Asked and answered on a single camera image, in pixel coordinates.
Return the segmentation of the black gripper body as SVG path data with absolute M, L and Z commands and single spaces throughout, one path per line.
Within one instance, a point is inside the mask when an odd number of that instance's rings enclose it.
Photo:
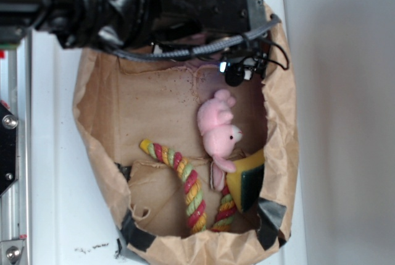
M 255 28 L 253 0 L 151 0 L 155 35 L 232 35 Z

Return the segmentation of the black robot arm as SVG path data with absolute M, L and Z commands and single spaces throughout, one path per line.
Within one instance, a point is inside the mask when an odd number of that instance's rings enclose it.
M 253 28 L 248 0 L 1 0 L 4 49 L 32 30 L 55 35 L 64 48 L 110 51 Z

